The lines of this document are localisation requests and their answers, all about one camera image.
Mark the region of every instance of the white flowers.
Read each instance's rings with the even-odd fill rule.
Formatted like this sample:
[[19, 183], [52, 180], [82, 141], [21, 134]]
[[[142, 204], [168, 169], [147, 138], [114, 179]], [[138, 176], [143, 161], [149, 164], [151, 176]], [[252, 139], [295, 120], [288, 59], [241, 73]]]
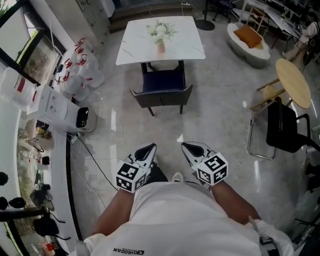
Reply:
[[170, 38], [176, 33], [172, 26], [158, 20], [154, 26], [147, 25], [146, 27], [148, 34], [152, 36], [156, 44], [161, 44], [166, 37]]
[[156, 31], [158, 33], [165, 33], [167, 31], [167, 28], [165, 26], [163, 26], [163, 25], [160, 25], [160, 26], [156, 27]]

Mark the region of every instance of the white armchair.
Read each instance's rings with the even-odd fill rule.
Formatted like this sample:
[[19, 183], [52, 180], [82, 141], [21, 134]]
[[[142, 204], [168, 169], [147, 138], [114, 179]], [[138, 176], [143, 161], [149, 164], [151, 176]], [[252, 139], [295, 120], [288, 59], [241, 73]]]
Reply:
[[233, 50], [240, 56], [246, 58], [248, 63], [256, 68], [264, 68], [269, 64], [270, 54], [269, 47], [261, 35], [262, 49], [249, 48], [248, 45], [239, 39], [234, 33], [240, 29], [244, 24], [242, 23], [230, 23], [227, 26], [228, 42], [230, 43]]

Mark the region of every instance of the cabinet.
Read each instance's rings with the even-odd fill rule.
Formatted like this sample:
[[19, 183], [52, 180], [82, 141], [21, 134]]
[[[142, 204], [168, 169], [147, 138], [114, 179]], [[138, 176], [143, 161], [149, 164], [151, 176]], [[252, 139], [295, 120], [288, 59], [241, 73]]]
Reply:
[[87, 38], [97, 52], [106, 44], [110, 21], [101, 0], [45, 1], [75, 43]]

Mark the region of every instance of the black chair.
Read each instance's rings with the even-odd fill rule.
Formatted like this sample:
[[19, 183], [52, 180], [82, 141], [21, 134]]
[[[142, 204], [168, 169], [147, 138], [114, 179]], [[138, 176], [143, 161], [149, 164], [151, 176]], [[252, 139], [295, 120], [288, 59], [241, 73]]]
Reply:
[[227, 18], [230, 23], [231, 19], [229, 18], [229, 14], [232, 14], [232, 10], [234, 8], [230, 0], [211, 0], [210, 4], [215, 5], [215, 16], [212, 19], [213, 21], [216, 21], [216, 17], [220, 14]]
[[157, 71], [148, 63], [153, 70], [148, 72], [145, 63], [141, 64], [143, 74], [143, 90], [135, 92], [131, 90], [132, 96], [142, 108], [148, 108], [151, 115], [154, 113], [151, 107], [158, 106], [180, 106], [180, 114], [184, 105], [187, 104], [193, 85], [186, 87], [185, 69], [183, 61], [174, 70]]
[[[257, 115], [259, 115], [266, 108], [268, 109], [268, 128], [266, 143], [269, 146], [274, 147], [272, 157], [258, 155], [250, 152], [250, 142], [254, 120]], [[298, 133], [297, 120], [301, 118], [305, 118], [306, 120], [307, 136]], [[273, 158], [275, 158], [276, 148], [290, 153], [295, 153], [304, 145], [311, 146], [320, 152], [320, 146], [318, 146], [311, 139], [309, 115], [303, 114], [296, 117], [295, 111], [293, 111], [288, 106], [283, 105], [280, 97], [276, 97], [274, 100], [270, 101], [251, 119], [247, 151], [252, 156], [272, 160]]]

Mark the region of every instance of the white robot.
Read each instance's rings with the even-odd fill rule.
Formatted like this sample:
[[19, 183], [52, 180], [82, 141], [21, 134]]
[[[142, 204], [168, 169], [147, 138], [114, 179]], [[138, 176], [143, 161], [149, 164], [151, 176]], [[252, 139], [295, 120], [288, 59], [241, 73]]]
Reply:
[[[202, 184], [213, 186], [228, 176], [227, 160], [206, 144], [183, 142], [181, 149]], [[115, 175], [118, 188], [131, 193], [137, 191], [148, 180], [156, 150], [156, 144], [144, 144], [123, 161], [119, 161]]]

